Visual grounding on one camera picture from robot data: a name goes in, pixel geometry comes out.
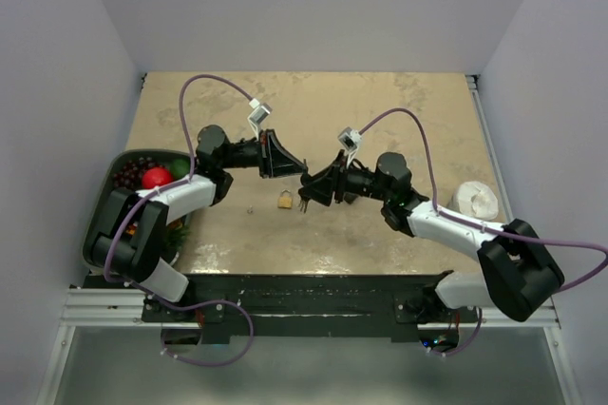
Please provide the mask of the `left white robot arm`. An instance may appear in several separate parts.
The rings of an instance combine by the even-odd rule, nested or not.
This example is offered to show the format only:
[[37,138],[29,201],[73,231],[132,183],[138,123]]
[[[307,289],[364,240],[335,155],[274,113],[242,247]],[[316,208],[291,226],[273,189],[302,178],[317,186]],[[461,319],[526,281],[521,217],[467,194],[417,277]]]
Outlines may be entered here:
[[162,299],[163,310],[175,321],[195,315],[197,299],[186,292],[188,278],[163,257],[175,249],[165,243],[171,222],[211,207],[227,195],[232,168],[255,168],[262,178],[300,175],[304,163],[287,151],[272,129],[255,138],[231,142],[218,125],[198,135],[193,177],[185,176],[168,188],[133,191],[103,187],[85,236],[85,262],[109,275],[137,283]]

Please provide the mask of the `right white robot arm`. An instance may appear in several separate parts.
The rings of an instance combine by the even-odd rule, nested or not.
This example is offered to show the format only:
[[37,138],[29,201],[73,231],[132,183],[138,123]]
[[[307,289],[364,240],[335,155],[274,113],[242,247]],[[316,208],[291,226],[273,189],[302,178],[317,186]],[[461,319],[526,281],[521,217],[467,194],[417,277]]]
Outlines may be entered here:
[[449,273],[424,297],[424,312],[433,321],[446,321],[460,307],[490,306],[522,322],[564,283],[561,269],[529,223],[483,224],[435,206],[412,186],[401,154],[386,152],[368,169],[348,164],[340,152],[323,170],[304,173],[298,194],[302,203],[325,206],[347,195],[377,200],[392,230],[435,241],[477,261],[479,273]]

